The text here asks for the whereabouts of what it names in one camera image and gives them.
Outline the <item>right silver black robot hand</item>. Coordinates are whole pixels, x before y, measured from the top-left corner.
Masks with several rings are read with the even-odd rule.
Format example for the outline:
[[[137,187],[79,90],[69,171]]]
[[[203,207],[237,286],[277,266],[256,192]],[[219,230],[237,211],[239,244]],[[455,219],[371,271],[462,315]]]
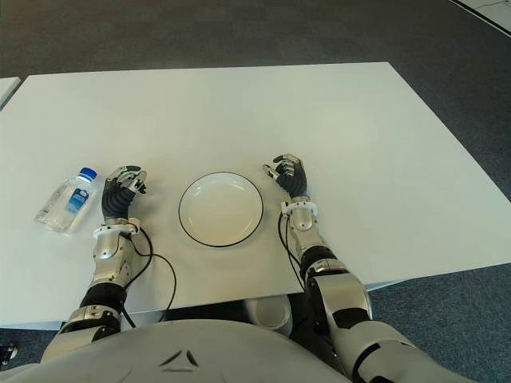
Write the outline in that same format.
[[[302,160],[290,153],[277,156],[275,167],[263,164],[264,173],[273,179],[292,199],[306,197],[307,175]]]

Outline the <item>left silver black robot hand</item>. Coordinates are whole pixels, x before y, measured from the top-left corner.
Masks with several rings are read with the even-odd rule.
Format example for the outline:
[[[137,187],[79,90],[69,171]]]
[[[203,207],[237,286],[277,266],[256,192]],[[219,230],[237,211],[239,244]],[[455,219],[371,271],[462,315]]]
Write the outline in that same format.
[[[101,212],[105,221],[128,219],[129,208],[137,193],[145,194],[147,172],[129,165],[115,169],[105,180]]]

